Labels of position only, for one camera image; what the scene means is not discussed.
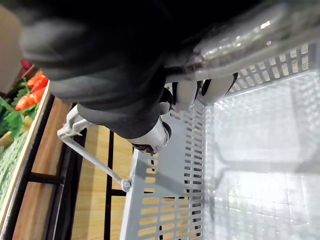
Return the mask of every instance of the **black metal frame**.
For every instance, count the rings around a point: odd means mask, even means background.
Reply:
[[[63,240],[71,239],[72,226],[75,215],[76,200],[78,194],[79,179],[82,166],[82,157],[71,148],[63,145],[60,155],[60,170],[57,175],[32,172],[35,158],[47,125],[47,121],[54,102],[54,96],[50,95],[41,120],[36,126],[34,141],[22,165],[22,170],[17,178],[16,187],[12,194],[8,213],[2,227],[1,239],[13,239],[19,212],[26,192],[28,182],[51,184],[55,186],[51,196],[43,239]],[[81,132],[82,136],[75,136],[74,140],[84,146],[87,131]]]
[[[33,144],[29,151],[26,153],[26,159],[22,165],[22,170],[20,175],[17,177],[16,187],[12,194],[10,204],[8,207],[7,216],[5,217],[3,227],[2,227],[2,239],[12,239],[16,227],[16,223],[18,220],[19,211],[22,205],[22,201],[26,192],[27,184],[29,182],[30,173],[32,167],[34,165],[34,161],[38,152],[39,144],[41,142],[50,111],[54,102],[54,96],[50,95],[46,105],[44,106],[45,109],[43,111],[41,120],[36,126],[37,129],[36,135],[34,137]]]
[[[109,136],[109,155],[108,155],[108,167],[113,168],[114,164],[114,139],[115,134],[110,131]],[[106,178],[106,193],[105,193],[105,213],[104,213],[104,240],[110,240],[111,230],[111,206],[112,196],[126,196],[126,192],[112,188],[112,177],[107,176]]]

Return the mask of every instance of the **basket handle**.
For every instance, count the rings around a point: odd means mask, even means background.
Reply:
[[[95,126],[93,123],[88,122],[82,118],[78,113],[78,105],[76,105],[66,116],[66,123],[64,126],[57,131],[58,137],[71,149],[76,151],[78,154],[83,156],[92,164],[96,165],[110,177],[112,177],[117,183],[121,185],[124,192],[128,192],[131,188],[131,181],[127,179],[122,179],[116,174],[110,167],[106,166],[97,157],[87,152],[84,147],[78,144],[72,139],[72,136],[80,135],[80,132],[88,127]]]

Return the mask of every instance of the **produce display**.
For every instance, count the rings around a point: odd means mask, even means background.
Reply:
[[[29,80],[21,78],[8,97],[0,97],[0,209],[48,82],[40,70]]]

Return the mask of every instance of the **white plastic basket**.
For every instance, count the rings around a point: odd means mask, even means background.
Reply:
[[[165,115],[168,146],[134,152],[121,239],[319,239],[318,48],[257,62],[214,105]]]

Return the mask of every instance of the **tomato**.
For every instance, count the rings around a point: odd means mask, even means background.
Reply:
[[[46,88],[43,87],[37,91],[34,91],[32,94],[30,94],[30,98],[33,100],[35,104],[38,104],[41,102],[41,98],[44,95],[45,90]]]
[[[16,103],[15,110],[17,111],[24,110],[35,104],[36,104],[35,101],[30,98],[29,94],[27,94],[21,97],[20,100]]]
[[[42,75],[41,79],[39,79],[39,80],[33,85],[30,93],[33,93],[33,92],[35,92],[35,91],[37,91],[37,90],[40,90],[40,89],[45,88],[45,87],[47,86],[48,82],[49,82],[49,79],[48,79],[46,76]]]
[[[43,74],[44,73],[42,72],[42,70],[38,71],[38,73],[34,77],[30,78],[30,80],[26,84],[28,84],[28,86],[35,85],[36,82],[42,78]]]

